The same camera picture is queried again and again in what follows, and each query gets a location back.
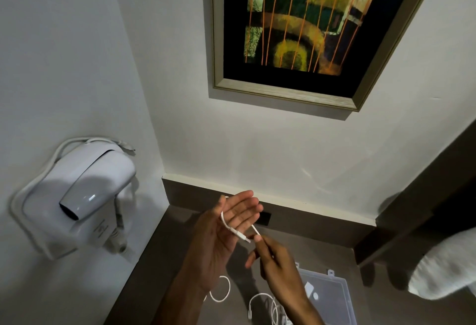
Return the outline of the white wall hair dryer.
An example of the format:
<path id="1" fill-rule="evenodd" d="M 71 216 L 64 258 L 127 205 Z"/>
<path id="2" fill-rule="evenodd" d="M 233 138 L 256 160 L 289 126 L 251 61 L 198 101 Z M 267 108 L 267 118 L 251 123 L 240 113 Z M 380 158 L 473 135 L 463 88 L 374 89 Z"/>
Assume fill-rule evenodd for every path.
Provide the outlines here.
<path id="1" fill-rule="evenodd" d="M 116 196 L 135 174 L 129 156 L 109 150 L 74 182 L 59 201 L 59 207 L 73 221 L 67 237 L 75 247 L 105 244 L 118 226 Z"/>

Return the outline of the white hair dryer wall holder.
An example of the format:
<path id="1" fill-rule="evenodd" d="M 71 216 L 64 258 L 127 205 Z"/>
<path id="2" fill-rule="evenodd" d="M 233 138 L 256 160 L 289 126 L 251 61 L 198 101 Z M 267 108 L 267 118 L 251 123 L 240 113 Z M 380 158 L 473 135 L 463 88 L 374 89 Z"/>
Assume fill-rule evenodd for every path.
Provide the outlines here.
<path id="1" fill-rule="evenodd" d="M 130 154 L 135 153 L 134 147 L 127 142 L 109 137 L 67 139 L 55 149 L 41 173 L 11 199 L 12 216 L 35 248 L 48 259 L 58 260 L 80 249 L 68 240 L 67 232 L 73 221 L 60 209 L 59 201 L 80 175 L 109 150 L 116 150 L 130 159 Z M 127 249 L 124 215 L 135 206 L 132 180 L 115 199 L 118 226 L 105 242 L 110 242 L 113 253 L 122 254 Z"/>

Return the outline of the person's left hand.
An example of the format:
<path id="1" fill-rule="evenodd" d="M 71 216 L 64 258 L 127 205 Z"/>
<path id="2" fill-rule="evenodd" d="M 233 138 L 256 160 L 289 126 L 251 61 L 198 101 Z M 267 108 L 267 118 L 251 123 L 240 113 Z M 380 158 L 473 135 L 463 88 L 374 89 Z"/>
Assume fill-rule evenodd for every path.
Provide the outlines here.
<path id="1" fill-rule="evenodd" d="M 254 197 L 252 190 L 242 191 L 231 197 L 221 195 L 217 204 L 204 212 L 195 224 L 192 240 L 182 268 L 196 274 L 210 291 L 217 285 L 239 237 L 235 228 L 248 217 L 231 217 L 231 209 L 239 202 Z"/>

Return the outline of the white folded towel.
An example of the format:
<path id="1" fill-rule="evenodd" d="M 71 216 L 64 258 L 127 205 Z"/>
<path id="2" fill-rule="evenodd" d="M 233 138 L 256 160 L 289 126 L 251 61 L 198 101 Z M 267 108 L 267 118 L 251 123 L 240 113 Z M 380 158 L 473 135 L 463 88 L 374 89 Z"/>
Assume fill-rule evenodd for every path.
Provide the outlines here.
<path id="1" fill-rule="evenodd" d="M 431 248 L 408 283 L 408 292 L 427 300 L 442 299 L 464 288 L 476 297 L 476 227 Z"/>

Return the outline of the person's right hand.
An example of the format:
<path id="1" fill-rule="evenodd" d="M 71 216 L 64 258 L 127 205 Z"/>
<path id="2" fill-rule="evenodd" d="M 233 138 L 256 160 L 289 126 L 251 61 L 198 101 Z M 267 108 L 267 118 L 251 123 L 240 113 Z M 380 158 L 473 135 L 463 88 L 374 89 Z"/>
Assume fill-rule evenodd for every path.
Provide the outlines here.
<path id="1" fill-rule="evenodd" d="M 258 260 L 261 275 L 279 303 L 281 304 L 280 300 L 306 297 L 304 285 L 289 250 L 269 236 L 255 235 L 252 239 L 260 255 Z"/>

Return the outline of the dark wooden shelf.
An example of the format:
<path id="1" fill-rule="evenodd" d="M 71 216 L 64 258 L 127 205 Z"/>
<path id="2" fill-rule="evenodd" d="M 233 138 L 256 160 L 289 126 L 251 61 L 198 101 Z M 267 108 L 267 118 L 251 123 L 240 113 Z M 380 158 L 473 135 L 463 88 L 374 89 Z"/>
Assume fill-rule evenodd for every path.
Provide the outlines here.
<path id="1" fill-rule="evenodd" d="M 361 268 L 431 218 L 433 210 L 476 178 L 476 119 L 402 192 L 385 200 L 376 228 L 354 247 Z"/>

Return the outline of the person's right forearm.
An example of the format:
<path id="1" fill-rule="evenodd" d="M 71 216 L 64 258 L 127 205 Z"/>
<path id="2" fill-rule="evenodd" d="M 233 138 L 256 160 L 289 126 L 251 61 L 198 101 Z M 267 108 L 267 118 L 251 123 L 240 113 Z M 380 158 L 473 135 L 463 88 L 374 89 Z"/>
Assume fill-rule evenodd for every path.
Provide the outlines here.
<path id="1" fill-rule="evenodd" d="M 325 325 L 318 311 L 306 297 L 280 302 L 293 325 Z"/>

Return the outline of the person's left forearm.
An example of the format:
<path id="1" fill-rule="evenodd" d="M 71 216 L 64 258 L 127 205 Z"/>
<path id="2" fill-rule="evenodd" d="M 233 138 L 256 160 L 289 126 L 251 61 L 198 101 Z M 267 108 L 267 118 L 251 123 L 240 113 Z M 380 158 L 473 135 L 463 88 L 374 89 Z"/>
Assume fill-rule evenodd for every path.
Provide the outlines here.
<path id="1" fill-rule="evenodd" d="M 210 291 L 196 274 L 180 271 L 164 294 L 150 325 L 197 325 Z"/>

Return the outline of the clear plastic storage box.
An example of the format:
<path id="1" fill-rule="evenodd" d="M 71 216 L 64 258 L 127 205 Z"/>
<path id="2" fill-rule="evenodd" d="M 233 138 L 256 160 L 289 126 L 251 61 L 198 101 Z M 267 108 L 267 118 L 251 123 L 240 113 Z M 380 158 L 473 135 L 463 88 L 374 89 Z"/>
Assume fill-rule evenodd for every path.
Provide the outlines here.
<path id="1" fill-rule="evenodd" d="M 335 267 L 327 267 L 325 272 L 319 273 L 301 268 L 295 262 L 303 286 L 306 282 L 312 283 L 319 299 L 313 296 L 308 299 L 320 314 L 325 325 L 357 325 L 357 320 L 349 292 L 347 280 L 336 275 Z"/>

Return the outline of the framed abstract painting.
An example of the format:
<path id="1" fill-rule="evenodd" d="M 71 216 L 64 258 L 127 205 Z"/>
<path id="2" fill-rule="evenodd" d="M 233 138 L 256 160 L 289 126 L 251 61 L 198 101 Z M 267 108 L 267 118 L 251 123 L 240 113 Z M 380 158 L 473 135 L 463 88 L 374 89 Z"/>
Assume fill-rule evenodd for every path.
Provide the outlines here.
<path id="1" fill-rule="evenodd" d="M 211 88 L 359 112 L 423 0 L 211 0 Z"/>

